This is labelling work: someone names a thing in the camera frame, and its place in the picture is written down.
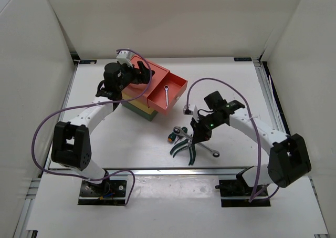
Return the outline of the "green handled pliers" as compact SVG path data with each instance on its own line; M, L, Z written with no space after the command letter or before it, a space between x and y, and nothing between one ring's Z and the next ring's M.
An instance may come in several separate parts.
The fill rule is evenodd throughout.
M191 151L191 141L188 139L183 140L182 142L176 144L171 150L170 155L174 158L179 152L183 150L188 150L190 153L190 159L192 158L192 151Z

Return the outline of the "red drawer box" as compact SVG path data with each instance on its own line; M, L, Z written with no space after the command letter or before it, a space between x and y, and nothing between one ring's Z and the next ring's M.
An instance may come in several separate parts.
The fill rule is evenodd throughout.
M135 83L129 84L123 90L123 92L134 98L140 95L144 90L146 90L145 93L138 98L138 100L150 106L150 96L159 93L158 88L161 84L164 85L163 80L170 73L170 70L154 62L148 61L152 70L152 79L150 85L148 85L148 83L145 83L145 81L149 80L150 78L150 72L147 63L137 55L131 57L131 62L133 67L136 69L138 79L135 81Z

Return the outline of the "green handled cutters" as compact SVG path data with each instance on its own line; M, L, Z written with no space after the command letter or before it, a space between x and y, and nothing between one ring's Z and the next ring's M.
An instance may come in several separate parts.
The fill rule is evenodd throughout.
M189 166L193 165L196 159L196 149L195 149L195 145L192 144L192 142L190 141L188 143L188 150L190 153L190 161L188 163Z

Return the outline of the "small silver wrench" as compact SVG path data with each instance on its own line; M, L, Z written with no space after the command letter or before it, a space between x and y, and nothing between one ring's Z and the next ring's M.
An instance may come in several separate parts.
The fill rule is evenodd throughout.
M166 101L166 106L168 107L169 105L169 86L165 85L164 86L164 90L165 90L165 101Z

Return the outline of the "red drawer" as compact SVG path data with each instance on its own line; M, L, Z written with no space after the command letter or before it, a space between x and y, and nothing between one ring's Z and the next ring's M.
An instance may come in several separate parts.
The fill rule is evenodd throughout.
M186 90L188 81L169 72L148 95L149 107L168 115Z

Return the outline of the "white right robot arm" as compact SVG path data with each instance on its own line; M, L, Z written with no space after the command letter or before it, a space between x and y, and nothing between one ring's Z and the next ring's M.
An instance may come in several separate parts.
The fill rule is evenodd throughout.
M209 108L205 116L200 115L194 105L186 103L184 106L183 113L192 116L192 144L208 141L214 129L228 125L256 142L259 156L263 151L269 156L267 164L258 161L256 166L237 175L236 191L240 195L249 195L258 185L276 184L286 188L311 171L304 138L297 133L289 135L278 131L254 117L246 99L228 102L215 91L204 101Z

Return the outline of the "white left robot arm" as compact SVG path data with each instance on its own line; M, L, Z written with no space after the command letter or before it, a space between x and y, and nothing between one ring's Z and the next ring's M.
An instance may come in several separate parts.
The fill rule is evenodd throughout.
M73 119L58 122L54 128L51 159L70 168L83 180L92 184L97 195L110 191L107 171L92 160L90 135L123 101L122 91L130 84L150 85L154 72L147 61L132 63L108 63L104 67L103 80L97 86L93 102Z

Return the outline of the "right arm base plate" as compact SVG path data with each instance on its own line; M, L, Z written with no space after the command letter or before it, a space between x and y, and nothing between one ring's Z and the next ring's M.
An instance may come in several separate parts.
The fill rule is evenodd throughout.
M252 202L249 198L252 188L245 187L238 183L238 180L219 180L215 189L220 192L221 206L223 208L249 208L249 207L270 207L268 191L265 189Z

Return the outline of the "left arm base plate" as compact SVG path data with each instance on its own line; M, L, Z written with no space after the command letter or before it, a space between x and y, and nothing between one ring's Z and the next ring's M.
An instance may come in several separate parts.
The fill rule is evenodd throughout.
M107 180L100 184L83 180L78 205L122 206L126 200L126 180Z

